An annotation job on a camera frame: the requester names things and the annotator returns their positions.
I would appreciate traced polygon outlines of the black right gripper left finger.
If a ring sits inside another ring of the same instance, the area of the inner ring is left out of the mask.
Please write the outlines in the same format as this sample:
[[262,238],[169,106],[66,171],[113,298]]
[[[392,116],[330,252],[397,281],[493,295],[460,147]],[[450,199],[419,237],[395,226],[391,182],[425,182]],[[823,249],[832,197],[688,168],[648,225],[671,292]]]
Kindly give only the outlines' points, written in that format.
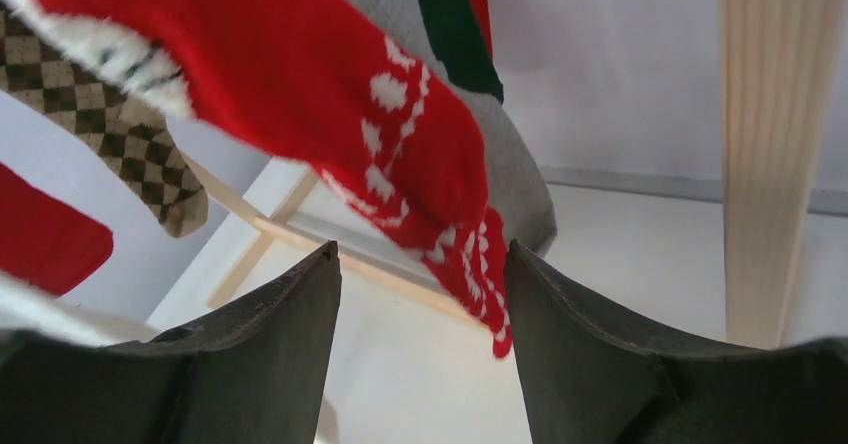
[[1,335],[5,443],[310,443],[340,305],[328,242],[149,342]]

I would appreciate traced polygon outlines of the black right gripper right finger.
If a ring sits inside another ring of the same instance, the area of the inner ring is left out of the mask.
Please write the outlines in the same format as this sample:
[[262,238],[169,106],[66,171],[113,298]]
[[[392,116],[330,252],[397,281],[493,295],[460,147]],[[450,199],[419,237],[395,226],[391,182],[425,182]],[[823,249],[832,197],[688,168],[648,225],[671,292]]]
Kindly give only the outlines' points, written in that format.
[[536,443],[843,443],[847,342],[759,350],[693,335],[518,242],[505,286]]

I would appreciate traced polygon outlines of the wooden hanger stand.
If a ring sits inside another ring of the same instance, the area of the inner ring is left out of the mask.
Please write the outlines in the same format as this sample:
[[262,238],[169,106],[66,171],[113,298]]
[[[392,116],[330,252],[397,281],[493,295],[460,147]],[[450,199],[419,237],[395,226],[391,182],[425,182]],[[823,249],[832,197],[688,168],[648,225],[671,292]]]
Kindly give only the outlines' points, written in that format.
[[719,0],[726,337],[785,339],[847,0]]

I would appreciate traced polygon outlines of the red white patterned sock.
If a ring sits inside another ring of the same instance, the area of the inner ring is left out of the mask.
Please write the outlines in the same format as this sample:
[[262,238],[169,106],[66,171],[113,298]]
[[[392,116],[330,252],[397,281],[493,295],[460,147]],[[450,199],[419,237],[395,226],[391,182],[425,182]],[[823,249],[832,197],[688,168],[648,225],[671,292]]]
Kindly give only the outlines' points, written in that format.
[[482,134],[427,64],[348,0],[3,0],[165,114],[309,164],[509,354],[506,246]]

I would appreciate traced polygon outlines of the brown argyle sock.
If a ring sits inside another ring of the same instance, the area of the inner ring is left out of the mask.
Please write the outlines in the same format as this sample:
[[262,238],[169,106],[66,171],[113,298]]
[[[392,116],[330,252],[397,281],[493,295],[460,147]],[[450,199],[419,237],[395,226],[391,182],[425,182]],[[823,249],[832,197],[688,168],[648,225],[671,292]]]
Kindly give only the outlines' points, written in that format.
[[1,89],[86,144],[168,235],[184,237],[206,223],[207,192],[165,118],[62,57],[7,8]]

